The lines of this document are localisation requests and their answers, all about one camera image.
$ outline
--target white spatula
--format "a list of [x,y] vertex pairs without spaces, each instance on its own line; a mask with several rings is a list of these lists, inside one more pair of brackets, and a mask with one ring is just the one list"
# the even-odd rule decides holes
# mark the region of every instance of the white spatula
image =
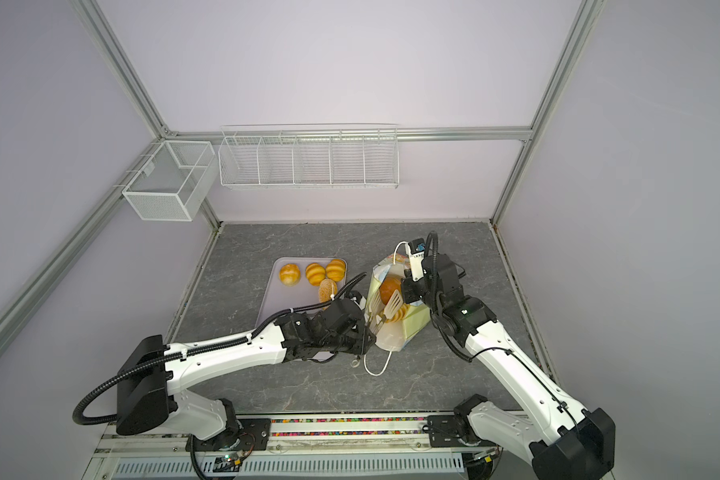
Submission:
[[400,290],[395,290],[392,293],[392,296],[389,298],[389,302],[387,302],[386,306],[384,306],[384,303],[382,302],[382,295],[378,292],[378,290],[371,295],[368,302],[370,305],[368,311],[371,313],[371,318],[376,319],[376,324],[386,322],[387,320],[393,318],[394,314],[397,313],[404,305],[403,295],[400,293]]

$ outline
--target white robotic arm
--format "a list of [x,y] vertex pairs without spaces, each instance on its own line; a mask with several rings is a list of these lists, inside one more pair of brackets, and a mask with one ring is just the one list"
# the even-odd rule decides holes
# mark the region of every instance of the white robotic arm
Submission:
[[[432,235],[424,255],[418,257],[423,275],[406,272],[402,284],[405,302],[426,302],[454,354],[485,365],[528,415],[528,419],[512,415],[484,397],[472,396],[454,408],[453,438],[465,445],[481,439],[495,442],[534,466],[541,480],[601,478],[613,467],[614,424],[610,417],[600,409],[587,411],[559,388],[515,346],[485,304],[463,294],[455,264],[447,255],[438,254],[437,236]],[[417,252],[422,251],[422,243],[412,242]],[[354,292],[352,298],[342,298],[364,275],[347,282],[331,302],[278,312],[249,332],[167,346],[161,336],[147,337],[118,376],[78,404],[73,419],[82,425],[117,422],[121,435],[158,426],[172,428],[191,433],[209,449],[234,448],[242,426],[231,402],[210,400],[188,389],[251,366],[311,360],[317,352],[364,355],[375,338],[365,326],[360,307],[363,299]],[[323,307],[327,308],[313,315],[302,313]],[[117,414],[86,417],[87,405],[114,385]]]

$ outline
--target bread roll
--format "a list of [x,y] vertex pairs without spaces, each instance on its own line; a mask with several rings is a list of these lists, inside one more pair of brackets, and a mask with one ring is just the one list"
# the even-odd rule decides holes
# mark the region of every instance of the bread roll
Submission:
[[280,281],[283,285],[295,285],[301,277],[302,273],[298,270],[297,264],[283,265],[280,269]]
[[400,320],[403,320],[405,318],[405,314],[408,313],[408,309],[411,308],[411,306],[407,303],[403,303],[403,306],[400,307],[400,310],[398,310],[391,319],[387,320],[388,322],[399,322]]
[[341,282],[344,275],[347,273],[347,264],[344,260],[335,258],[328,262],[326,267],[326,277],[333,280],[334,282]]
[[326,278],[326,269],[319,264],[308,264],[307,268],[304,269],[304,275],[309,283],[317,286]]
[[389,299],[392,298],[392,294],[395,290],[400,290],[400,278],[387,275],[378,288],[378,294],[382,296],[382,303],[386,305],[387,302],[389,302]]
[[331,299],[331,295],[335,295],[338,292],[336,282],[326,278],[320,282],[320,287],[317,289],[318,302],[327,302]]

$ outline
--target tray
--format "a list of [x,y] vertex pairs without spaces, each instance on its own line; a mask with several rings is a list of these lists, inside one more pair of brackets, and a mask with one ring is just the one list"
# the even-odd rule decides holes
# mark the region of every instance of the tray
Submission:
[[[267,317],[280,310],[317,303],[318,288],[307,281],[304,270],[309,264],[326,266],[331,260],[333,258],[316,256],[283,256],[275,260],[275,264],[272,265],[272,273],[269,274],[264,300],[259,309],[259,318],[256,319],[256,326],[261,325]],[[286,264],[297,264],[298,269],[302,272],[301,279],[293,286],[283,285],[280,281],[280,269]],[[336,282],[336,286],[342,288],[346,281],[347,276],[345,274],[340,282]]]

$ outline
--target wire shelf rack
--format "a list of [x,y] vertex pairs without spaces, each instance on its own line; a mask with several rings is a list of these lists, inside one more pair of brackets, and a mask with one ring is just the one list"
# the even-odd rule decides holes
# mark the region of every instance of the wire shelf rack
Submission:
[[258,135],[225,132],[219,146],[221,184],[248,188],[397,187],[394,130]]
[[219,173],[211,142],[164,140],[123,189],[142,220],[189,222]]

